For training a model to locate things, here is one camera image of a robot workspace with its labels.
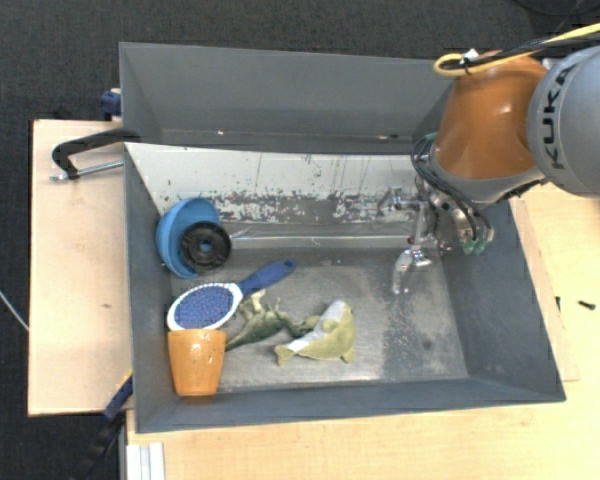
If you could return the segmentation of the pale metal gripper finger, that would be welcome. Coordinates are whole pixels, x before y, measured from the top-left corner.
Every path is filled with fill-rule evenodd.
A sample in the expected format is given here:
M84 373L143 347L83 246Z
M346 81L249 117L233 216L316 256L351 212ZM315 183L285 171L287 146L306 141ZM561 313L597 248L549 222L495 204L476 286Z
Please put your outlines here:
M406 217L419 211L419 199L401 186L390 187L378 202L379 217Z
M411 291L412 278L415 272L428 268L432 261L421 248L404 250L396 259L391 277L391 292L393 294L408 294Z

